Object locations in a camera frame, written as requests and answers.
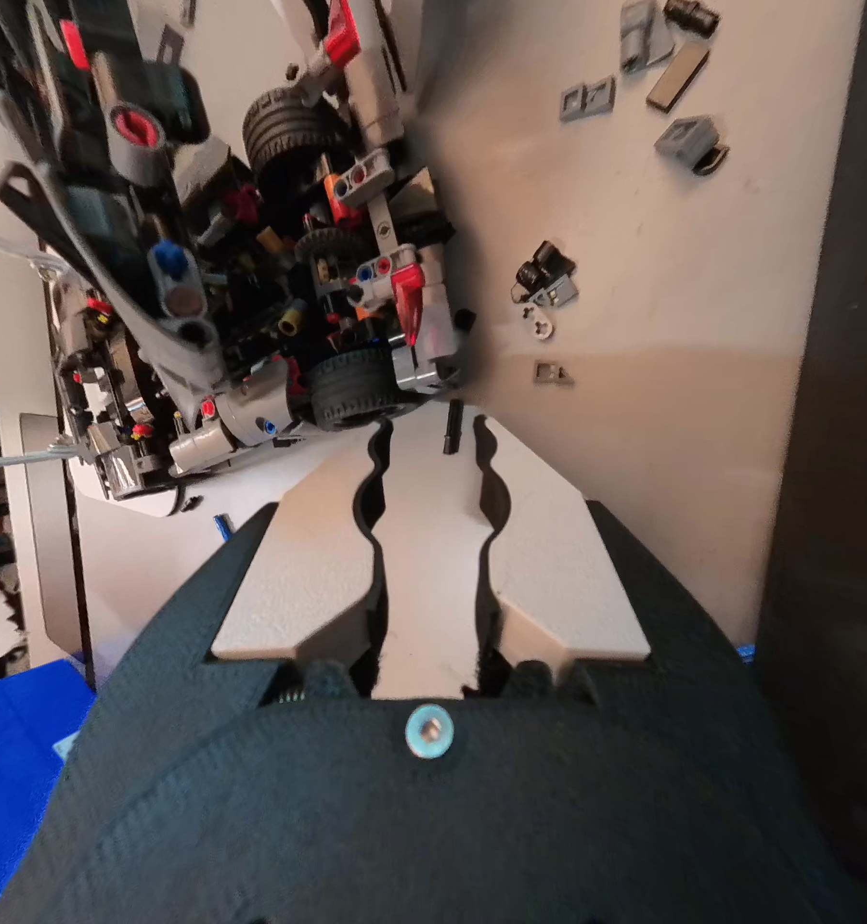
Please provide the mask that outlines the grey lego lever assembly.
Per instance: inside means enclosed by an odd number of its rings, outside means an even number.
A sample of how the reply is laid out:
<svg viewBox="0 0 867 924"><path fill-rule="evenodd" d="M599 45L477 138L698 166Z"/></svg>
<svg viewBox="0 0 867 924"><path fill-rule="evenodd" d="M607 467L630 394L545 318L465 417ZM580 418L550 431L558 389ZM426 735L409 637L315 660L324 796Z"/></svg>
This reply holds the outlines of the grey lego lever assembly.
<svg viewBox="0 0 867 924"><path fill-rule="evenodd" d="M407 92L395 32L382 2L306 1L311 41L305 64L287 83L314 107L325 96L347 91L350 116L362 141L375 150L404 136L399 100Z"/></svg>

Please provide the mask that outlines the black lego pin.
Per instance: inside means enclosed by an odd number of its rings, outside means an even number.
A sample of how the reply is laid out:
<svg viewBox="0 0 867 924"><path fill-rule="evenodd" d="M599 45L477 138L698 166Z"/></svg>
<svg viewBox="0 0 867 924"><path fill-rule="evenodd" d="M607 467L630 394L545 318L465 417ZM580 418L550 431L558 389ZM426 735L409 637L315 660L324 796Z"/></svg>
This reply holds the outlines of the black lego pin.
<svg viewBox="0 0 867 924"><path fill-rule="evenodd" d="M664 17L681 30L703 39L711 39L718 29L721 16L700 1L666 1Z"/></svg>

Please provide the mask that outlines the light grey lego bracket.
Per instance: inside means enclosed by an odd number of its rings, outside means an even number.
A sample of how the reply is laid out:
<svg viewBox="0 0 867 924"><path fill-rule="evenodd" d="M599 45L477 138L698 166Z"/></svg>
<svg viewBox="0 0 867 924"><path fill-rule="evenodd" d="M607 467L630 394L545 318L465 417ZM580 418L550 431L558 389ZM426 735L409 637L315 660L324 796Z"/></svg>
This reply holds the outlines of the light grey lego bracket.
<svg viewBox="0 0 867 924"><path fill-rule="evenodd" d="M620 68L633 75L670 58L674 39L656 1L626 2L620 12Z"/></svg>

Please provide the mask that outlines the black lego body section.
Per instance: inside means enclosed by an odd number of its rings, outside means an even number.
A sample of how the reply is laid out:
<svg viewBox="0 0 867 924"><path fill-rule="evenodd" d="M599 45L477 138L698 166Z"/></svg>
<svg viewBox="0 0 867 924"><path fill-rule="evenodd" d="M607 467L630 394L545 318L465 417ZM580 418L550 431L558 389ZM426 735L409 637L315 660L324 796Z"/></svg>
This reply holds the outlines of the black lego body section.
<svg viewBox="0 0 867 924"><path fill-rule="evenodd" d="M52 375L65 433L104 497L172 489L178 411L115 310L73 271L47 283Z"/></svg>

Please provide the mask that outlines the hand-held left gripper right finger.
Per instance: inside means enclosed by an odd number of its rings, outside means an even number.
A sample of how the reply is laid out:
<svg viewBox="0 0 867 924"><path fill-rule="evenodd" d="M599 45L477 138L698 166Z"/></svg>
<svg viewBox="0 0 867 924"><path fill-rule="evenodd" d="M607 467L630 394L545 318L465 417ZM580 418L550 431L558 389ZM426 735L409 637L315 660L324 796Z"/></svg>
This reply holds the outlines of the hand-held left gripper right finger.
<svg viewBox="0 0 867 924"><path fill-rule="evenodd" d="M576 664L638 665L650 645L611 553L572 483L488 415L473 421L479 509L478 694L519 668L550 686Z"/></svg>

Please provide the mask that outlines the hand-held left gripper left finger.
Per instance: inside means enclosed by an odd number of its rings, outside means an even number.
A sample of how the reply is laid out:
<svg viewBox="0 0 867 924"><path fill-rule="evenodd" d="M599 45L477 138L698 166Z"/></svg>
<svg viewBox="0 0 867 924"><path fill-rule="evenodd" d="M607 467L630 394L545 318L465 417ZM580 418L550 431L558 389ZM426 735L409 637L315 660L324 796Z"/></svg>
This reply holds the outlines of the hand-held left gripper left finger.
<svg viewBox="0 0 867 924"><path fill-rule="evenodd" d="M212 643L222 661L334 661L358 693L380 675L388 593L373 528L385 511L392 422L344 434L278 502Z"/></svg>

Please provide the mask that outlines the dark grey lego slope brick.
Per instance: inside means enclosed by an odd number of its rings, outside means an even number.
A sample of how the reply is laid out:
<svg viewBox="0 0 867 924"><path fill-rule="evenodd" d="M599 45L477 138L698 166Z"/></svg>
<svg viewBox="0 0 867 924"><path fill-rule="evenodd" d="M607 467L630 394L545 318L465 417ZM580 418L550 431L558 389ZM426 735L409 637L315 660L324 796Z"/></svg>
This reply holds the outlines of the dark grey lego slope brick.
<svg viewBox="0 0 867 924"><path fill-rule="evenodd" d="M674 161L692 175L712 175L725 162L730 148L723 143L710 115L676 119L654 144L662 157Z"/></svg>

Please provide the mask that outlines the black curved lego brick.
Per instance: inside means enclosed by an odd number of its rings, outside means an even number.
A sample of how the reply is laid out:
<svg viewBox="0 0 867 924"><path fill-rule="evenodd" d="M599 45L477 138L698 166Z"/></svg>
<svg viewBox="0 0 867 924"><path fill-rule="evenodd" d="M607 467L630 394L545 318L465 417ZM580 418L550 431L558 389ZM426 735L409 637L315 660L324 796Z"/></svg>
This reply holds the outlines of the black curved lego brick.
<svg viewBox="0 0 867 924"><path fill-rule="evenodd" d="M516 281L527 292L533 294L554 284L563 276L572 275L575 271L575 260L566 256L551 240L545 239L532 257L520 265Z"/></svg>

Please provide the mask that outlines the white booklet stand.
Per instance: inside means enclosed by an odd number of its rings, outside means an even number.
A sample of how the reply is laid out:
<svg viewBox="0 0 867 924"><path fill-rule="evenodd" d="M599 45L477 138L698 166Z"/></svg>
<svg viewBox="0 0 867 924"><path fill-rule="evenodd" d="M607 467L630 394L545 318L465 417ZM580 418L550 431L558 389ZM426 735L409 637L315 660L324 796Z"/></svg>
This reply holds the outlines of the white booklet stand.
<svg viewBox="0 0 867 924"><path fill-rule="evenodd" d="M23 416L33 415L42 447L57 436L57 396L50 369L43 279L32 264L0 249L0 448L24 453ZM291 449L260 449L227 471L185 488L112 502L92 469L70 476L41 463L5 472L23 618L32 666L72 657L86 616L93 651L114 664L158 608L221 544L214 517L240 527L266 502L279 500L331 455L339 436Z"/></svg>

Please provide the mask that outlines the blue storage bin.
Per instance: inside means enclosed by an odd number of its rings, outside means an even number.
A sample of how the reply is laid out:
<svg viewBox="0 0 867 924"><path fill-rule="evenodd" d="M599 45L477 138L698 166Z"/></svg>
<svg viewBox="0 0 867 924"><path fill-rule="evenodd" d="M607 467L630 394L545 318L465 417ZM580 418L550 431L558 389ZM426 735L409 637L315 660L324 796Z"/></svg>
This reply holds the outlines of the blue storage bin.
<svg viewBox="0 0 867 924"><path fill-rule="evenodd" d="M0 895L34 838L94 699L65 660L0 679Z"/></svg>

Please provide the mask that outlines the dark lego tile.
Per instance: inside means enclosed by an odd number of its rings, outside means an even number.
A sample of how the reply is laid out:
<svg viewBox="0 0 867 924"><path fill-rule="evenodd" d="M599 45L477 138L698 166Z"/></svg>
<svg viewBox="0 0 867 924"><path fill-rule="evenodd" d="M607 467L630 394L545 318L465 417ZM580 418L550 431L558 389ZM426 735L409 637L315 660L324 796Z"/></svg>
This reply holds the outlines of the dark lego tile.
<svg viewBox="0 0 867 924"><path fill-rule="evenodd" d="M708 62L710 53L704 42L686 42L647 94L646 105L669 114Z"/></svg>

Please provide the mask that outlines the black grey lego car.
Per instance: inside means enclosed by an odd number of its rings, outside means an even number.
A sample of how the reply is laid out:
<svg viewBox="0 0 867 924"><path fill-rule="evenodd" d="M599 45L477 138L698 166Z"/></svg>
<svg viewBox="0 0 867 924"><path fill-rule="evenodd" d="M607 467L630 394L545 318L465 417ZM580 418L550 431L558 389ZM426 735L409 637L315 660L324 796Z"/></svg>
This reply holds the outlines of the black grey lego car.
<svg viewBox="0 0 867 924"><path fill-rule="evenodd" d="M165 25L149 59L128 2L0 2L0 123L23 153L0 201L46 248L19 254L124 322L178 411L175 487L453 387L475 317L449 306L453 227L404 136L369 150L346 89L307 106L292 63L238 158L183 39Z"/></svg>

